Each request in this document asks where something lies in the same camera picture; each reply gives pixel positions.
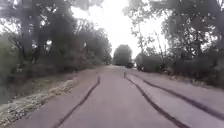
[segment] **bright sky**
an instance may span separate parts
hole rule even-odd
[[[72,8],[72,11],[74,17],[91,20],[107,31],[109,41],[112,44],[112,55],[120,44],[128,44],[133,51],[132,58],[135,58],[140,52],[140,48],[138,48],[137,38],[131,34],[131,20],[122,12],[126,6],[128,6],[128,0],[104,0],[102,8],[93,6],[86,12]],[[165,42],[164,37],[160,34],[162,21],[162,19],[150,20],[142,25],[143,35],[156,31],[159,34],[160,42]]]

